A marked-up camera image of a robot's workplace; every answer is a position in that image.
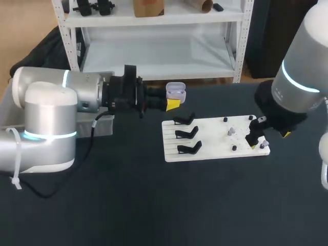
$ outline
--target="yellow tag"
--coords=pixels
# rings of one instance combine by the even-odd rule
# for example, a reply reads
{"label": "yellow tag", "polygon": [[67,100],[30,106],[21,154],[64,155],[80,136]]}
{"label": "yellow tag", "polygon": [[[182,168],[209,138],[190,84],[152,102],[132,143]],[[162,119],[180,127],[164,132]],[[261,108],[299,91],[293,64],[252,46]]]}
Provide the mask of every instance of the yellow tag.
{"label": "yellow tag", "polygon": [[168,99],[168,105],[166,107],[166,111],[171,109],[176,109],[180,107],[180,100]]}
{"label": "yellow tag", "polygon": [[291,134],[291,133],[292,132],[287,132],[286,135],[283,138],[288,137],[288,135]]}

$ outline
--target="black table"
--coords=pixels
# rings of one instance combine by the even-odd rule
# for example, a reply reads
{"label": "black table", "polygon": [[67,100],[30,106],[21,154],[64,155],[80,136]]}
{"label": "black table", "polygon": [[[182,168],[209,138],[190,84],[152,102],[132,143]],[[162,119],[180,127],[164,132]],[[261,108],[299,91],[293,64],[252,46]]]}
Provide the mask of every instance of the black table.
{"label": "black table", "polygon": [[[181,115],[255,114],[256,85],[191,88]],[[265,157],[166,163],[161,122],[117,115],[88,161],[49,200],[0,178],[0,245],[327,245],[328,191],[318,143],[322,105],[287,139],[267,132]],[[87,140],[78,140],[83,156]],[[25,179],[51,191],[65,173]]]}

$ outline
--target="shelf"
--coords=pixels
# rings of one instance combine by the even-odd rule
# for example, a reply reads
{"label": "shelf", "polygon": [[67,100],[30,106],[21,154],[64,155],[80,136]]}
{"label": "shelf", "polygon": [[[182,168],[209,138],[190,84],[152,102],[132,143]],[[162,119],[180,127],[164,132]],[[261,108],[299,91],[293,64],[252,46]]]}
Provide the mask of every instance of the shelf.
{"label": "shelf", "polygon": [[134,16],[132,4],[116,4],[117,7],[109,16],[101,16],[99,12],[92,10],[92,15],[82,17],[80,13],[71,11],[65,20],[65,25],[66,27],[122,27],[241,21],[243,12],[240,6],[229,5],[229,2],[234,1],[220,1],[224,8],[223,12],[212,9],[206,14],[200,13],[184,2],[170,2],[165,6],[165,15],[145,18]]}
{"label": "shelf", "polygon": [[233,77],[226,43],[219,34],[112,38],[92,41],[83,72],[124,74],[136,65],[144,80]]}

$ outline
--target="black cabinet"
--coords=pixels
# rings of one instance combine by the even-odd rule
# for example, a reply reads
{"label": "black cabinet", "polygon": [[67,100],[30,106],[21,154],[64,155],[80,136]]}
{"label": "black cabinet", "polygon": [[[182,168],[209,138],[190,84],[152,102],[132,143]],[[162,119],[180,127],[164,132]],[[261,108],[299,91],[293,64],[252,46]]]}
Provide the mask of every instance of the black cabinet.
{"label": "black cabinet", "polygon": [[306,13],[318,0],[255,0],[246,62],[253,78],[275,77]]}

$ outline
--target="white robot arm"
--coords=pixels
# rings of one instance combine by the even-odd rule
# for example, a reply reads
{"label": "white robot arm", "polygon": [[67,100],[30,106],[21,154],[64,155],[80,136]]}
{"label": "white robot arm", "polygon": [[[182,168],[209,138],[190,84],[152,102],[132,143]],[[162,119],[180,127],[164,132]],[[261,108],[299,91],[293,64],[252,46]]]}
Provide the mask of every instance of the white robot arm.
{"label": "white robot arm", "polygon": [[[246,140],[253,146],[269,127],[286,137],[327,95],[328,1],[320,1],[305,16],[274,81],[259,85],[255,102],[267,120],[251,122]],[[321,180],[328,189],[328,133],[320,141],[319,153],[323,160]]]}
{"label": "white robot arm", "polygon": [[107,114],[137,111],[142,117],[146,108],[172,108],[166,90],[147,89],[135,66],[125,66],[124,76],[109,81],[95,73],[22,67],[14,75],[12,96],[24,109],[25,131],[0,131],[0,171],[16,170],[16,176],[17,171],[58,172],[73,164],[77,112],[107,107]]}

